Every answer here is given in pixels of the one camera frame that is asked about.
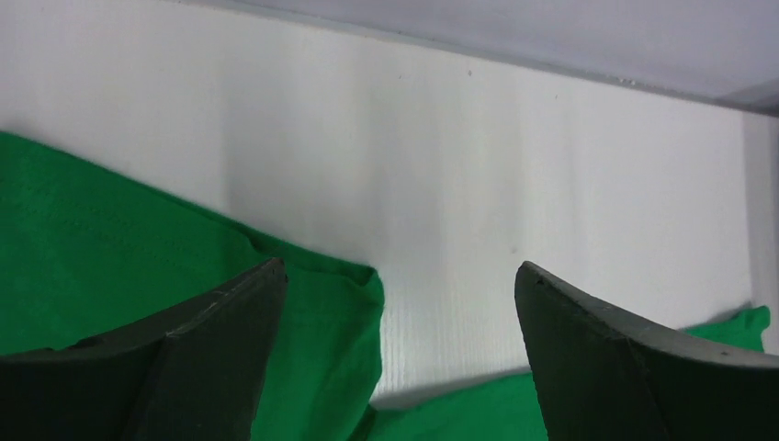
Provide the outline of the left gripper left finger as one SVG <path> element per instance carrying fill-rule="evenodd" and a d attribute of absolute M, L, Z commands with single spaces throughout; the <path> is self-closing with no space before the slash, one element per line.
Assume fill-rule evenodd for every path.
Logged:
<path fill-rule="evenodd" d="M 136 322 L 1 359 L 4 440 L 247 440 L 288 290 L 272 258 Z"/>

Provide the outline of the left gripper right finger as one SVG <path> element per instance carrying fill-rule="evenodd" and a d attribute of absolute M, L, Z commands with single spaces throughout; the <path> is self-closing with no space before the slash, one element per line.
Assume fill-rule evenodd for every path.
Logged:
<path fill-rule="evenodd" d="M 673 330 L 524 262 L 514 301 L 552 440 L 775 440 L 778 359 Z"/>

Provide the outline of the green t shirt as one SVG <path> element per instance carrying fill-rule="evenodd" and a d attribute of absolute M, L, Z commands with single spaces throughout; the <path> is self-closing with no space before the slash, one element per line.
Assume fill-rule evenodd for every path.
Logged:
<path fill-rule="evenodd" d="M 288 290 L 247 440 L 552 440 L 532 370 L 409 410 L 372 407 L 384 306 L 375 269 L 1 136 L 1 359 L 136 322 L 272 258 Z M 763 353 L 768 321 L 759 308 L 685 333 Z"/>

